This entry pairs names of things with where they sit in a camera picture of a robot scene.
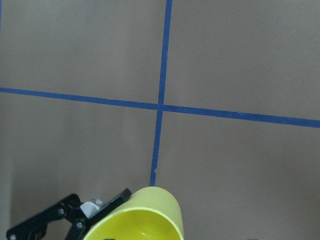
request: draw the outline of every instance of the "yellow cylinder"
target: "yellow cylinder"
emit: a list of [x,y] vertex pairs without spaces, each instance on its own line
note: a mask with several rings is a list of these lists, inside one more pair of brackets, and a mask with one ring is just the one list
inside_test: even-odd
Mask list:
[[149,186],[99,221],[84,240],[183,240],[179,204],[163,188]]

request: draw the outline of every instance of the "yellow cup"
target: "yellow cup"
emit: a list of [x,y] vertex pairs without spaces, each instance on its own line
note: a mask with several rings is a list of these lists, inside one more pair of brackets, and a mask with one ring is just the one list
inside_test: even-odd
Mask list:
[[183,240],[177,200],[168,191],[149,186],[99,221],[83,240]]

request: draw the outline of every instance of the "gray surface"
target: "gray surface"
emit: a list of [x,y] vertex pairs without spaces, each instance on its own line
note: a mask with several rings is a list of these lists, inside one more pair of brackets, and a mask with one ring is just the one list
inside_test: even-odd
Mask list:
[[1,85],[156,103],[164,9],[160,0],[4,0]]
[[320,130],[165,112],[157,185],[186,239],[320,236]]
[[173,1],[165,103],[319,119],[320,1]]
[[[165,104],[320,120],[319,1],[173,1]],[[156,103],[165,1],[4,0],[0,87]],[[149,184],[156,111],[0,93],[0,236]],[[320,236],[316,128],[165,112],[185,239]],[[63,239],[66,222],[46,239]]]

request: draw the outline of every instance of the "black object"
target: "black object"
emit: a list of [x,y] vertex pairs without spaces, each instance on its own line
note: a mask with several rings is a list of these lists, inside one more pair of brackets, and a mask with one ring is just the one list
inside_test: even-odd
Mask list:
[[70,194],[53,206],[10,228],[6,232],[8,240],[40,240],[47,232],[49,223],[67,219],[72,226],[65,240],[80,240],[88,230],[121,204],[129,200],[131,191],[126,188],[122,193],[103,205],[93,216],[87,218],[80,206],[83,204],[77,194]]

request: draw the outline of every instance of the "horizontal blue line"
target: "horizontal blue line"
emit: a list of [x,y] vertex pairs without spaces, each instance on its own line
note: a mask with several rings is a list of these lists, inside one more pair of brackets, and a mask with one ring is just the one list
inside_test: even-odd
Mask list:
[[156,110],[158,106],[155,103],[147,103],[147,102],[110,100],[106,98],[92,97],[92,96],[70,95],[70,94],[61,94],[61,93],[53,93],[53,92],[45,92],[45,91],[31,91],[31,90],[4,88],[4,87],[0,87],[0,92],[9,93],[9,94],[36,96],[36,97],[43,97],[43,98],[71,100],[71,101],[94,103],[94,104],[114,105],[114,106],[138,108],[138,109]]
[[[36,97],[43,97],[43,98],[71,100],[71,101],[78,101],[78,102],[114,105],[114,106],[138,108],[138,109],[150,109],[150,110],[157,110],[157,106],[158,106],[155,103],[147,103],[147,102],[110,100],[106,98],[92,97],[92,96],[70,95],[70,94],[61,94],[61,93],[44,92],[44,91],[31,91],[31,90],[4,88],[4,87],[0,87],[0,93],[29,95],[29,96],[36,96]],[[304,118],[296,118],[296,117],[273,116],[273,115],[263,115],[263,114],[247,113],[247,112],[224,111],[224,110],[214,110],[214,109],[196,108],[196,107],[187,107],[187,106],[174,106],[174,105],[163,105],[163,111],[320,129],[320,120],[304,119]]]
[[236,111],[223,111],[223,110],[213,110],[205,108],[195,108],[187,106],[173,106],[164,105],[163,110],[166,112],[182,113],[182,114],[195,114],[227,119],[240,119],[247,121],[256,121],[272,124],[283,124],[283,125],[294,125],[303,126],[310,128],[320,128],[320,120],[303,119],[295,117],[286,116],[272,116],[272,115],[262,115],[247,112],[236,112]]

